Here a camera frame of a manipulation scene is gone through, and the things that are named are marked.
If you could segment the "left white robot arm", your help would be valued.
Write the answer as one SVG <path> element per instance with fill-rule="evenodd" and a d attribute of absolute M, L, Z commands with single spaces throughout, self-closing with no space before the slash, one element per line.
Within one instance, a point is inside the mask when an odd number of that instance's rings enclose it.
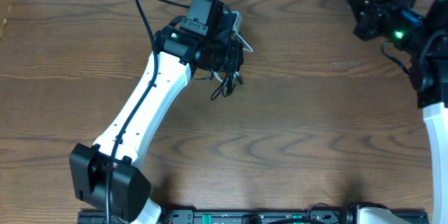
<path fill-rule="evenodd" d="M 248 48 L 242 16 L 219 0 L 192 0 L 187 14 L 150 31 L 152 51 L 143 76 L 109 127 L 93 144 L 77 144 L 69 156 L 75 196 L 100 210 L 82 223 L 156 223 L 161 207 L 150 198 L 142 174 L 151 141 L 168 108 L 196 70 L 217 79 L 213 98 L 230 96 L 242 84 Z"/>

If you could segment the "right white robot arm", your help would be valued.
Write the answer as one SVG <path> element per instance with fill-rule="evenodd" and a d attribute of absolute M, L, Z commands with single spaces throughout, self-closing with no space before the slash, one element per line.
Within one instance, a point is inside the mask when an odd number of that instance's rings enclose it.
<path fill-rule="evenodd" d="M 411 67 L 389 59 L 409 77 L 430 141 L 433 223 L 447 222 L 447 0 L 434 0 L 426 15 L 417 0 L 346 0 L 362 41 L 383 36 L 410 56 Z"/>

